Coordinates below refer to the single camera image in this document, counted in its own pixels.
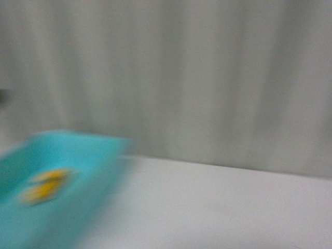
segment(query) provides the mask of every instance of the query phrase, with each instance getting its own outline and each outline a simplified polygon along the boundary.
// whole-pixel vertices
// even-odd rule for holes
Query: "white curtain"
[[[323,0],[1,1],[0,144],[65,128],[332,176],[331,26]]]

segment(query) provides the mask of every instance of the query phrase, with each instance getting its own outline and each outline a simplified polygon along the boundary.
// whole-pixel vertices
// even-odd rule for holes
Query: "white table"
[[[332,248],[332,181],[136,158],[77,249]]]

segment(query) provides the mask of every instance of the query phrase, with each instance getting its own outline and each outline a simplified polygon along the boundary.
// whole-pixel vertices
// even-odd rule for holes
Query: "plastic container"
[[[128,139],[67,131],[39,133],[0,159],[0,248],[66,249],[126,170]],[[21,193],[39,172],[78,172],[53,200],[29,206]]]

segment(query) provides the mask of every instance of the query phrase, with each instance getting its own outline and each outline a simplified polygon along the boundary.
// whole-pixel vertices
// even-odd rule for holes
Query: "turquoise tray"
[[[0,158],[0,249],[66,249],[123,177],[130,141],[69,131],[38,133]],[[21,200],[29,178],[70,168],[75,176],[55,199]]]

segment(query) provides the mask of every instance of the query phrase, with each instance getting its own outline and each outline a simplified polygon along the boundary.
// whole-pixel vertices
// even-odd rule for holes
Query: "dark object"
[[[0,108],[2,108],[5,104],[7,104],[10,99],[10,90],[8,89],[0,89]]]

